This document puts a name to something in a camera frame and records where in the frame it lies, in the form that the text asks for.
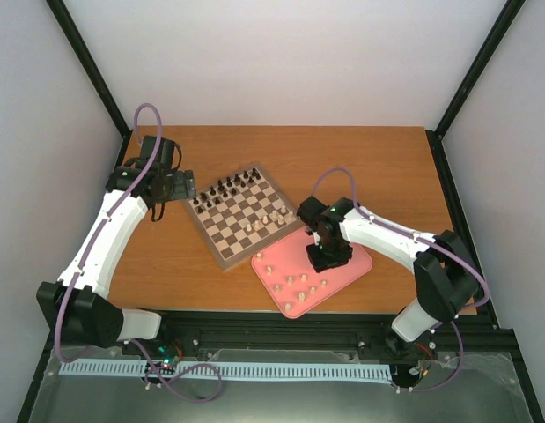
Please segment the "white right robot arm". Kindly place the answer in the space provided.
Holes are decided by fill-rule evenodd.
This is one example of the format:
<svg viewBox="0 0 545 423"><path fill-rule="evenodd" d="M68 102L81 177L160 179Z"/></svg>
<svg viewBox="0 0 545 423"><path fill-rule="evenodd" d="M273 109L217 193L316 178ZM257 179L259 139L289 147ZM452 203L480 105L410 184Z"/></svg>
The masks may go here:
<svg viewBox="0 0 545 423"><path fill-rule="evenodd" d="M297 217L313 236L306 253L316 272L349 264L353 246L360 245L413 274L416 298L395 317L385 336L386 349L394 357L406 355L434 326L452 321L483 286L462 239L451 231L419 233L345 197L333 205L308 197Z"/></svg>

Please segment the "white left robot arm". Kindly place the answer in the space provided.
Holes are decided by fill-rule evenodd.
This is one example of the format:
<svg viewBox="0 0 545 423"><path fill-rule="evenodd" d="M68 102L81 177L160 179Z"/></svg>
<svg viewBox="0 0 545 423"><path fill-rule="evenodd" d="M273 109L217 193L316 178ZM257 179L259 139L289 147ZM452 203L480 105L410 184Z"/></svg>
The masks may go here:
<svg viewBox="0 0 545 423"><path fill-rule="evenodd" d="M196 196L194 174L180 170L182 154L174 141L146 136L137 157L109 175L99 214L83 245L55 283L44 282L36 298L54 336L107 348L131 338L160 355L173 344L173 332L160 314L118 308L109 295L117 264L137 225L158 222L167 203Z"/></svg>

